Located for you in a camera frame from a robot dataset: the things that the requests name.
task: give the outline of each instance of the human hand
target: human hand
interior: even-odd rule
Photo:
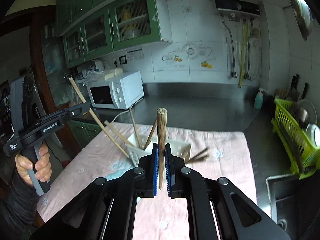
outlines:
[[[49,162],[50,154],[48,153],[48,147],[46,146],[45,143],[43,143],[39,148],[39,155],[41,156],[41,158],[36,162],[36,165],[35,165],[37,170],[36,179],[39,179],[41,182],[45,182],[49,180],[52,174],[51,163]],[[17,154],[16,166],[17,166],[18,174],[20,175],[22,180],[26,184],[31,186],[32,181],[28,175],[27,170],[33,169],[32,162],[28,158],[20,154]]]

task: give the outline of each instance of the hanging pot lid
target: hanging pot lid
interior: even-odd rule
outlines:
[[[305,0],[290,0],[301,35],[306,41],[313,28],[312,13]]]

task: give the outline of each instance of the sink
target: sink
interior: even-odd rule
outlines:
[[[271,218],[291,240],[299,239],[299,177],[291,175],[267,178]]]

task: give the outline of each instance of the wooden door frame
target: wooden door frame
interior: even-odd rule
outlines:
[[[36,81],[36,87],[47,114],[58,111],[51,94],[47,75],[45,73],[42,47],[41,47],[41,27],[45,23],[55,19],[56,6],[50,6],[45,11],[37,11],[33,13],[30,25],[30,56],[31,65]],[[64,128],[56,132],[60,142],[70,158],[74,158],[80,151],[80,147],[74,138],[70,128],[66,125]]]
[[[55,12],[55,5],[30,8],[8,15],[0,24],[0,36],[29,26],[31,66],[41,103],[47,114],[58,111],[58,109],[53,101],[47,75],[45,73],[41,48],[41,26],[50,20],[54,20]],[[56,134],[67,154],[71,159],[73,159],[81,149],[69,126],[66,125],[64,128],[56,132]]]

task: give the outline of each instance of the pink tablecloth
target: pink tablecloth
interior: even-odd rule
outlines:
[[[133,133],[131,124],[113,125],[126,137]],[[138,130],[148,135],[151,126],[138,125]],[[256,203],[250,152],[242,132],[203,132],[168,127],[167,136],[192,143],[191,157],[209,146],[211,157],[205,163],[187,166],[205,178],[227,177]],[[122,141],[117,139],[117,142],[126,149]],[[40,198],[37,210],[46,222],[95,178],[108,178],[130,168],[130,161],[101,132],[53,182],[51,190]],[[156,198],[141,199],[137,204],[133,239],[189,239],[186,200],[168,198],[166,186],[158,189]]]

